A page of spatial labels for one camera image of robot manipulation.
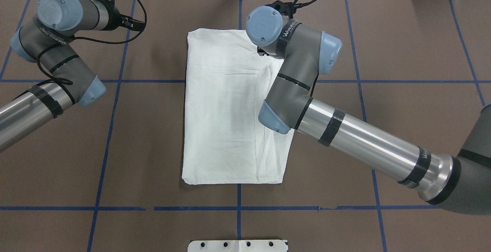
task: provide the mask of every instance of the folded white fabric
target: folded white fabric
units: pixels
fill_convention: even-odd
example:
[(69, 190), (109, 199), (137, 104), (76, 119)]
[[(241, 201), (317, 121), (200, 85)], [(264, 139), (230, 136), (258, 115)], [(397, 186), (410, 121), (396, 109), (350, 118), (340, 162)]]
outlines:
[(244, 30), (200, 28), (188, 44), (184, 182), (281, 183), (293, 130), (257, 116), (283, 61), (258, 56)]

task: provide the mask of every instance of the white surface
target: white surface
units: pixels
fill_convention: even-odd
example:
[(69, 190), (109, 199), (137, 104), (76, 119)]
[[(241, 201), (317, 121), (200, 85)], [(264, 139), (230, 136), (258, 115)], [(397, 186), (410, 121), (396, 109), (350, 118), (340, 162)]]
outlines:
[(286, 242), (284, 240), (192, 241), (188, 245), (188, 252), (288, 252)]
[(259, 56), (244, 30), (188, 34), (184, 113), (187, 184), (280, 183), (294, 130), (257, 116), (283, 60)]

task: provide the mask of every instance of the white mounting plate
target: white mounting plate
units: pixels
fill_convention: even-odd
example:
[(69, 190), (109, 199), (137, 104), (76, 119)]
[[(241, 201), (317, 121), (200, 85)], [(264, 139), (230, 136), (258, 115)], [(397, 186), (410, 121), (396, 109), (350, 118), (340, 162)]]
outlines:
[(288, 252), (288, 241), (286, 240), (192, 241), (188, 245), (188, 252)]

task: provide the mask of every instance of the robotic arm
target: robotic arm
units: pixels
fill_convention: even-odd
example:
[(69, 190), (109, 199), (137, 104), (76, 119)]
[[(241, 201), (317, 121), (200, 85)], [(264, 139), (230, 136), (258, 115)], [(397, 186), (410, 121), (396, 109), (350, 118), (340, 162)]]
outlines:
[[(35, 17), (14, 34), (11, 47), (18, 56), (37, 62), (50, 79), (0, 107), (0, 152), (75, 103), (87, 106), (104, 95), (105, 86), (69, 43), (75, 39), (130, 42), (145, 28), (143, 11), (145, 22), (120, 14), (114, 0), (39, 0)], [(119, 26), (139, 33), (123, 42), (74, 37), (79, 30), (115, 30)]]
[(258, 52), (284, 58), (259, 112), (266, 127), (286, 134), (291, 128), (310, 135), (418, 192), (442, 209), (471, 215), (491, 214), (491, 106), (485, 107), (456, 157), (436, 155), (318, 100), (309, 91), (318, 73), (335, 64), (341, 41), (292, 18), (282, 18), (275, 2), (254, 9), (247, 35)]

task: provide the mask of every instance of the light blue cap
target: light blue cap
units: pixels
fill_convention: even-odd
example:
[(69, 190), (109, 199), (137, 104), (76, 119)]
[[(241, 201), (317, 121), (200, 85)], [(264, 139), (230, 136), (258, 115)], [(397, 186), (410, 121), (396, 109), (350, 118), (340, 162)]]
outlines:
[(256, 46), (268, 46), (275, 42), (282, 28), (281, 14), (269, 6), (254, 9), (245, 22), (245, 31)]
[(84, 16), (79, 0), (38, 0), (36, 12), (39, 20), (53, 30), (71, 30)]
[(19, 36), (21, 29), (19, 28), (15, 33), (14, 36), (10, 39), (10, 47), (12, 50), (21, 58), (25, 59), (26, 61), (29, 62), (36, 62), (34, 58), (32, 58), (24, 49), (24, 47), (21, 44), (21, 38)]
[(287, 134), (290, 131), (290, 127), (287, 126), (285, 122), (278, 117), (278, 115), (276, 115), (266, 100), (264, 100), (263, 106), (259, 111), (258, 120), (265, 127), (278, 133)]
[(106, 89), (104, 84), (97, 76), (95, 76), (87, 91), (80, 98), (79, 104), (85, 107), (102, 97), (102, 95), (105, 94), (105, 91)]
[(322, 32), (319, 55), (319, 74), (329, 74), (339, 56), (343, 43), (336, 37)]

